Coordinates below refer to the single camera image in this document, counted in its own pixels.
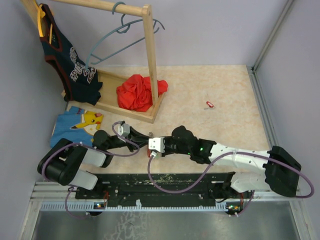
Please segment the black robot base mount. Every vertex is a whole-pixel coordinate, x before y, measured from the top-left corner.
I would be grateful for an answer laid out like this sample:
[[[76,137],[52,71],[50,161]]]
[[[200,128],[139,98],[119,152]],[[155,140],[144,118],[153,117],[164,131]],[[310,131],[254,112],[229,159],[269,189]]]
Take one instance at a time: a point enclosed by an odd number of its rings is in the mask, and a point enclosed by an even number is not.
[[[109,207],[213,207],[226,199],[239,200],[229,186],[231,174],[206,173],[192,189],[180,193],[198,180],[198,173],[99,174],[92,190],[78,188],[77,200],[106,200]]]

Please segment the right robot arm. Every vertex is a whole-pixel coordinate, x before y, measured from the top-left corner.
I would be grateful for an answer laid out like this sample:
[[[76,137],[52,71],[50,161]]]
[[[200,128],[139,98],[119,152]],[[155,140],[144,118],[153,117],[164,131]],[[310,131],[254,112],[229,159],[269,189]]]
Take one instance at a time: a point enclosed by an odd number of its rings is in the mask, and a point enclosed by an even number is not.
[[[197,138],[183,125],[175,128],[161,141],[162,155],[181,154],[198,164],[213,163],[245,169],[235,172],[223,185],[229,198],[251,190],[273,191],[278,195],[294,198],[297,193],[301,165],[282,147],[254,151],[229,147],[213,140]]]

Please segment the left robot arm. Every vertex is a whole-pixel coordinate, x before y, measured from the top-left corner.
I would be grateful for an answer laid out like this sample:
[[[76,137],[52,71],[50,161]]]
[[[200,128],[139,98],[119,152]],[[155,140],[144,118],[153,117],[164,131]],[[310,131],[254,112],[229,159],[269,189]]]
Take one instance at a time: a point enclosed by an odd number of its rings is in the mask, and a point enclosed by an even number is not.
[[[101,153],[103,157],[106,157],[102,161],[102,167],[105,168],[114,156],[122,156],[108,150],[127,147],[131,152],[127,156],[130,157],[137,154],[148,142],[147,135],[136,131],[131,126],[127,136],[120,136],[118,133],[111,136],[104,130],[98,130],[93,136],[92,146],[62,138],[39,162],[37,172],[48,181],[59,183],[62,186],[70,185],[86,154]]]

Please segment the red handled metal key organizer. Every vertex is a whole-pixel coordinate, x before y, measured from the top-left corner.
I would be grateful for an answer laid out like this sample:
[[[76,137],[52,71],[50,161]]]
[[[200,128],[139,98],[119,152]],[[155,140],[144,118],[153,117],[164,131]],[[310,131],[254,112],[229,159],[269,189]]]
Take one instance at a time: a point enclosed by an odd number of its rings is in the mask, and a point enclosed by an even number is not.
[[[153,138],[154,134],[152,132],[149,132],[148,136],[149,136],[149,138]],[[146,153],[147,153],[147,157],[150,158],[151,151],[150,151],[149,147],[146,148]]]

